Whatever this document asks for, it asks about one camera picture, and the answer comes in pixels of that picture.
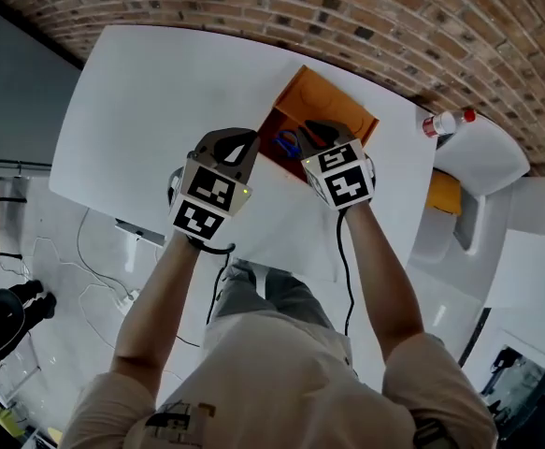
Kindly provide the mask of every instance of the blue scissors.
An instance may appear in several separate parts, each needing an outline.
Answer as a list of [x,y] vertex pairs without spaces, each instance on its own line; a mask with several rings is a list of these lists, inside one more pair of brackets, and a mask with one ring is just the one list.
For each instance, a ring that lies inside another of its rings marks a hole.
[[301,159],[301,148],[295,131],[280,130],[272,142],[279,145],[286,152],[288,158]]

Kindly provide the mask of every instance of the person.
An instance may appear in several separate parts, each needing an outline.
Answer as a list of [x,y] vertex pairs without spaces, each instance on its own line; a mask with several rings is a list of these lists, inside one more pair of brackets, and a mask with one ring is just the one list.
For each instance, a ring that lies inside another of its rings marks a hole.
[[6,356],[12,353],[25,335],[44,319],[51,319],[54,317],[56,308],[56,297],[52,293],[47,293],[44,297],[37,298],[44,292],[42,283],[38,280],[28,281],[25,284],[16,284],[10,288],[9,291],[14,293],[21,303],[27,304],[33,301],[29,306],[24,309],[25,319],[22,327],[11,327],[8,324],[8,317],[10,316],[10,310],[6,307],[6,312],[2,313],[2,306],[0,306],[0,331],[8,335],[8,333],[16,334],[16,336],[0,350],[0,361]]
[[61,447],[494,447],[490,413],[424,332],[408,277],[368,203],[351,206],[346,221],[386,364],[381,394],[358,381],[348,338],[303,283],[270,269],[261,298],[249,264],[237,262],[203,361],[156,411],[199,255],[177,233],[122,323],[110,371],[80,395]]

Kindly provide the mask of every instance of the orange box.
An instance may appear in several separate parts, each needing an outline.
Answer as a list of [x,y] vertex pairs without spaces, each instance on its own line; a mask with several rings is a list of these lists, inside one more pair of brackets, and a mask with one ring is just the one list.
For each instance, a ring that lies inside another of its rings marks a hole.
[[346,124],[365,145],[379,120],[315,71],[302,66],[277,98],[258,130],[260,153],[307,182],[298,159],[283,156],[273,141],[281,130],[305,127],[306,120],[333,120]]

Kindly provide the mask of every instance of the white floor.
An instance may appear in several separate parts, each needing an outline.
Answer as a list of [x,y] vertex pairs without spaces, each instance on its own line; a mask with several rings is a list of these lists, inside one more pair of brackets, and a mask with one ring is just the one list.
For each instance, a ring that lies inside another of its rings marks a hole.
[[[80,252],[94,271],[120,280],[126,290],[107,278],[98,279],[84,268],[77,249],[79,226],[87,209],[50,192],[47,180],[19,181],[19,185],[29,202],[1,206],[0,243],[2,251],[20,251],[24,265],[0,257],[0,287],[24,281],[23,276],[4,269],[23,274],[29,268],[32,277],[56,295],[58,306],[53,319],[31,332],[41,371],[23,386],[16,399],[24,404],[37,425],[63,429],[80,389],[94,375],[108,370],[112,346],[123,313],[129,307],[126,291],[142,287],[161,250],[144,241],[134,241],[114,227],[113,218],[90,210],[79,234]],[[9,185],[0,187],[1,196],[11,191]],[[201,343],[212,285],[222,262],[221,256],[203,254],[199,258],[179,331],[187,341]],[[458,357],[471,335],[480,302],[414,268],[408,268],[408,274],[420,301],[426,330],[442,338]],[[346,288],[329,282],[307,283],[335,327],[342,330],[348,307]],[[363,303],[357,290],[355,300],[356,305]],[[365,318],[361,307],[357,310],[353,319]],[[361,324],[367,322],[354,321],[351,328]],[[378,388],[383,371],[378,344],[368,333],[350,336],[360,379]],[[34,365],[30,347],[28,342],[22,344],[6,360],[6,367],[0,372],[3,386],[14,385]],[[175,344],[160,400],[192,372],[200,357],[199,348],[181,341]]]

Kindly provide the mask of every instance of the white tabletop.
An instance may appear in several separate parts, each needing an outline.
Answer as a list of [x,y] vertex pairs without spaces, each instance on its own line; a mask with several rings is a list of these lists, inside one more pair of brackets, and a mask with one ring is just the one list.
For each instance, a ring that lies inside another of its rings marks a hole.
[[[110,26],[73,94],[50,176],[55,193],[165,234],[166,185],[208,131],[257,130],[301,65],[351,95],[380,123],[366,144],[377,172],[372,202],[401,264],[422,217],[436,141],[427,112],[368,80],[291,51],[232,36],[149,26]],[[211,242],[235,255],[328,281],[343,281],[337,214],[301,181],[258,155],[253,196]],[[354,265],[351,240],[344,231]]]

